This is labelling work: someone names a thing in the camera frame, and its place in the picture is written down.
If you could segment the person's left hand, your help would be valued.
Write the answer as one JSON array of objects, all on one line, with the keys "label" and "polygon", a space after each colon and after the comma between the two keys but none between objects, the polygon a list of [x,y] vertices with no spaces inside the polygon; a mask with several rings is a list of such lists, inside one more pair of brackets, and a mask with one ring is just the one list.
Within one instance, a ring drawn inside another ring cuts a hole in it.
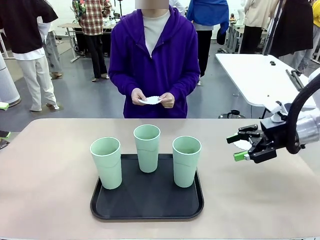
[{"label": "person's left hand", "polygon": [[166,92],[162,94],[158,100],[160,101],[161,105],[166,109],[172,109],[175,104],[175,97],[170,93]]}]

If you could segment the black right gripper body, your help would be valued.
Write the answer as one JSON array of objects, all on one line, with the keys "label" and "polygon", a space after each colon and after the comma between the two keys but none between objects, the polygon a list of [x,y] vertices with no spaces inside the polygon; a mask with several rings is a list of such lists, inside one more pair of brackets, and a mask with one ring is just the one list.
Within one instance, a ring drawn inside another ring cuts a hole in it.
[{"label": "black right gripper body", "polygon": [[285,148],[291,154],[300,151],[300,142],[296,130],[297,124],[292,121],[274,123],[271,118],[265,118],[260,122],[258,129],[261,131],[261,143],[258,146],[258,154],[262,161],[254,161],[256,164],[277,157],[277,150]]}]

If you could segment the person's right hand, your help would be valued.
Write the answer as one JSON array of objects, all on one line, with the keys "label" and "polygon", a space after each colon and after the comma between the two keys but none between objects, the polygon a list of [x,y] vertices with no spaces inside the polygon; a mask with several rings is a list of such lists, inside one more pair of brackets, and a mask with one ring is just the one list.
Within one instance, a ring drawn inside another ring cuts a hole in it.
[{"label": "person's right hand", "polygon": [[131,100],[134,105],[144,106],[147,101],[145,95],[139,88],[134,88],[131,92]]}]

